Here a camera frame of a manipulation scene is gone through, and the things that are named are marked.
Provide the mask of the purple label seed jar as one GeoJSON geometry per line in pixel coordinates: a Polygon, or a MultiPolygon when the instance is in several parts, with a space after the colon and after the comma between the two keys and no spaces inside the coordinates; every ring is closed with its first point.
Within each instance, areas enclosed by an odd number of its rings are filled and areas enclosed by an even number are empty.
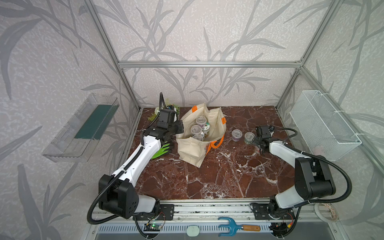
{"type": "Polygon", "coordinates": [[[238,129],[234,129],[232,131],[232,139],[234,142],[238,142],[243,136],[243,133],[242,131],[238,130],[238,129]]]}

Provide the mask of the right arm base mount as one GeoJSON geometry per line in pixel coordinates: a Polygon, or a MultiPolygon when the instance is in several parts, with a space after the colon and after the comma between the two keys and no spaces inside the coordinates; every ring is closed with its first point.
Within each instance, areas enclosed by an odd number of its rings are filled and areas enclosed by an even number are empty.
{"type": "Polygon", "coordinates": [[[294,220],[293,209],[282,209],[277,204],[250,203],[249,207],[256,220],[294,220]]]}

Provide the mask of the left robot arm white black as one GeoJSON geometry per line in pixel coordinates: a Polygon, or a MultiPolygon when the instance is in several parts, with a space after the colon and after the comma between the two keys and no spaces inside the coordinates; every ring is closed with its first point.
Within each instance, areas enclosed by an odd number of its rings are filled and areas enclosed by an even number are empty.
{"type": "Polygon", "coordinates": [[[151,158],[163,146],[169,146],[174,135],[184,132],[181,120],[176,120],[166,126],[166,129],[156,126],[143,131],[141,143],[126,162],[111,175],[101,177],[99,195],[89,209],[89,219],[92,218],[95,207],[112,214],[111,217],[97,220],[97,224],[117,217],[129,219],[140,214],[150,214],[155,217],[159,215],[160,201],[153,197],[138,195],[135,186],[151,158]]]}

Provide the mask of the beige canvas bag orange handles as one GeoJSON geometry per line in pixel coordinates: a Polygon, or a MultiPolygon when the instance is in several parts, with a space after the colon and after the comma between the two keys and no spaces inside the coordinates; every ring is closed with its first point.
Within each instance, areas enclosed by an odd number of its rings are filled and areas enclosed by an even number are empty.
{"type": "Polygon", "coordinates": [[[178,154],[181,160],[199,168],[209,151],[223,143],[227,130],[225,115],[221,108],[209,110],[206,104],[200,104],[192,107],[181,120],[184,132],[176,136],[178,154]],[[209,136],[192,136],[191,127],[199,125],[203,128],[206,122],[211,125],[209,136]]]}

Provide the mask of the red label seed jar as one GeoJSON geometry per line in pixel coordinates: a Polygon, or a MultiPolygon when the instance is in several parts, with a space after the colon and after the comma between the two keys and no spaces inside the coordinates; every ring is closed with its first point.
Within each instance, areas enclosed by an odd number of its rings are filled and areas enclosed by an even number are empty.
{"type": "Polygon", "coordinates": [[[191,134],[192,134],[192,136],[200,136],[200,137],[204,138],[203,130],[199,125],[193,125],[191,127],[191,134]]]}

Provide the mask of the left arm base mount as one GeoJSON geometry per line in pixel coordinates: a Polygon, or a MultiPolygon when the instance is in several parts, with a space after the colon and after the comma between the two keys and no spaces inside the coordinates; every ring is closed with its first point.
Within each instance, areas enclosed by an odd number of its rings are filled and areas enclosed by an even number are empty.
{"type": "Polygon", "coordinates": [[[173,204],[159,204],[155,206],[155,209],[150,213],[137,213],[134,214],[138,221],[172,221],[175,213],[175,205],[173,204]]]}

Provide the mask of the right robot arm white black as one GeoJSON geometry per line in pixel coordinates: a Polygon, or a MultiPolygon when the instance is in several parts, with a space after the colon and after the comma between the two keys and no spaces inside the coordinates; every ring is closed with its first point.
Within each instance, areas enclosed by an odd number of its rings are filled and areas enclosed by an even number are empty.
{"type": "Polygon", "coordinates": [[[252,144],[261,153],[270,153],[295,169],[294,185],[271,198],[276,209],[290,209],[308,204],[336,193],[336,186],[329,165],[302,151],[295,151],[289,145],[275,138],[254,137],[252,144]]]}

